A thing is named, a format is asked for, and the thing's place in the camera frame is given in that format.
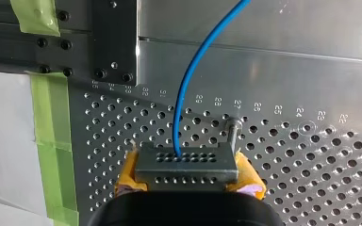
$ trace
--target metal block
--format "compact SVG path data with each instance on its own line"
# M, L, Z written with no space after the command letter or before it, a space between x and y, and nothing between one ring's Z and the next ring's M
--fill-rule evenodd
M173 148L154 148L144 143L135 169L137 182L149 190L224 190L238 179L231 145L218 148L184 148L176 157Z
M92 1L94 79L137 85L138 1Z

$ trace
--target perforated metal plate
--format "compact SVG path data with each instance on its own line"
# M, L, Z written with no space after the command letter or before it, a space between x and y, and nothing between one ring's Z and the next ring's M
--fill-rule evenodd
M172 105L182 75L196 41L232 7L229 2L143 1L141 85L70 80L81 225L113 196L131 139L172 146ZM362 226L357 4L253 1L210 48L189 85L181 143L215 146L226 141L226 119L242 119L237 146L267 183L265 202L288 226Z

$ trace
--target hole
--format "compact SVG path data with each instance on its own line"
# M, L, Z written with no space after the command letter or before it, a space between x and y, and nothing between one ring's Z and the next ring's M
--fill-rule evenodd
M164 129L157 129L157 134L159 135L159 136L162 136L162 135L164 135Z
M331 175L328 173L324 173L321 178L324 181L329 181L331 179Z
M269 163L264 163L262 167L264 170L269 170L272 168L272 165L270 165Z
M131 113L131 112L132 112L131 107L126 106L126 107L124 108L124 113L125 113L125 114L129 114L129 113Z
M254 125L252 125L250 128L249 128L249 131L254 134L255 132L257 132L257 127L255 127Z
M302 171L302 176L304 176L304 177L309 177L310 176L310 171L309 170L303 170Z
M280 163L282 162L282 159L280 157L274 158L274 163Z
M313 142L313 143L318 143L319 141L320 141L320 137L319 137L319 136L313 135L313 136L311 137L311 142Z
M292 223L296 223L296 222L298 222L298 218L296 218L295 216L292 216L289 218L289 221Z
M352 179L350 177L344 177L342 178L342 182L343 184L347 185L347 184L350 184L352 181Z
M302 164L303 164L303 163L302 163L301 160L296 160L296 161L293 163L293 165L294 165L295 167L300 167Z
M333 156L327 157L328 164L334 164L337 160Z
M294 203L293 203L293 207L295 207L295 208L301 208L301 207L302 207L302 203L301 203L301 202L294 202Z
M304 125L304 131L309 132L311 130L310 125Z
M285 152L285 155L286 155L287 157L292 157L293 155L295 155L295 152L292 151L292 150L287 150L287 151Z
M141 131L142 133L146 133L146 132L148 131L148 127L146 127L145 125L143 125L143 126L140 127L140 131Z
M272 146L267 147L266 153L274 153L274 148Z
M143 110L140 112L140 114L141 114L142 116L147 116L147 115L149 114L149 112L148 112L148 110L143 109Z
M340 210L338 210L338 209L333 209L333 210L332 210L332 215L334 215L334 216L340 215Z
M212 126L212 127L218 127L219 124L220 124L220 123L219 123L218 121L212 121L212 122L211 122L211 126Z
M362 204L362 197L359 197L359 198L357 199L357 201L358 201L360 204Z
M306 159L309 160L309 161L312 161L316 158L316 155L314 155L313 153L308 153L306 155Z
M199 136L198 135L192 135L192 137L190 137L190 139L192 139L193 141L197 141L199 140Z
M337 194L337 199L340 200L340 201L343 201L346 199L346 195L343 194L343 193L338 193Z
M277 135L278 135L278 131L276 129L271 129L270 130L270 136L275 137Z
M301 143L301 144L299 144L298 145L298 148L300 149L300 150L303 150L303 149L305 149L307 146L305 145L305 144L303 144L303 143Z
M287 121L283 122L283 123L282 123L282 127L283 127L284 129L288 129L288 128L290 127L289 122L287 122Z
M297 139L299 137L299 134L296 132L292 132L289 134L289 138L291 139Z
M276 198L274 202L275 204L282 204L284 201L281 198Z
M285 188L287 188L287 184L285 184L285 183L280 183L280 184L278 184L278 188L280 188L280 189L285 189Z
M278 146L284 146L286 144L286 142L283 139L281 139L277 142L277 144L278 144Z
M355 142L355 143L354 143L354 148L356 148L356 149L362 149L362 142L360 142L360 141Z
M216 139L215 137L211 137L211 138L208 140L208 142L209 142L210 144L216 144L216 143L217 143L217 139Z
M332 140L332 144L334 146L339 146L342 143L342 141L339 138L335 138Z
M160 111L159 113L157 113L157 117L162 120L166 117L166 114L164 112Z
M304 186L298 186L298 192L299 193L305 193L305 187Z
M248 143L246 144L246 149L248 151L254 150L255 149L255 145L253 143Z
M260 138L257 140L257 142L259 142L259 143L264 143L265 141L266 141L266 139L263 138L263 137L260 137Z
M348 166L353 168L353 167L357 166L357 162L355 160L349 160L348 161Z
M292 183L296 183L296 182L298 182L298 178L296 178L296 177L291 177L291 178L290 178L290 181L291 181Z

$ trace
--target blue cable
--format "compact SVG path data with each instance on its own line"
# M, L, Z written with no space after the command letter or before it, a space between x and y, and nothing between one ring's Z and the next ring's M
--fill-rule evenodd
M189 85L189 81L195 72L196 67L205 55L208 47L211 43L223 32L223 30L239 15L241 11L251 2L251 0L240 0L239 3L230 11L228 14L214 27L214 29L207 36L205 41L202 43L198 52L193 57L192 62L189 64L187 71L185 72L184 78L182 79L180 90L178 91L177 103L175 105L174 118L173 118L173 146L175 154L181 156L180 141L178 137L179 133L179 122L181 118L182 105L184 103L185 93Z

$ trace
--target screw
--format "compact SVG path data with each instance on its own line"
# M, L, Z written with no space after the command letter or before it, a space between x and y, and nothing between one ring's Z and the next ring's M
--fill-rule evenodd
M47 65L41 65L40 66L40 72L41 73L49 73L49 72L51 72L51 69Z
M70 75L73 74L73 69L65 68L65 69L63 69L63 74L64 74L64 76L69 77Z
M123 81L124 82L130 82L132 80L132 74L131 73L126 73L123 75Z
M70 13L67 11L60 11L58 13L58 18L62 21L62 22L66 22L70 19Z
M64 50L69 50L72 48L72 43L69 40L62 40L60 42L60 47Z
M112 8L116 8L116 7L117 7L116 1L110 1L110 6L111 6Z
M107 73L103 69L97 69L97 70L95 70L95 76L97 78L105 78L107 76Z
M40 48L44 48L44 47L48 46L48 40L46 40L44 38L37 39L37 44L38 44L38 46L40 46Z

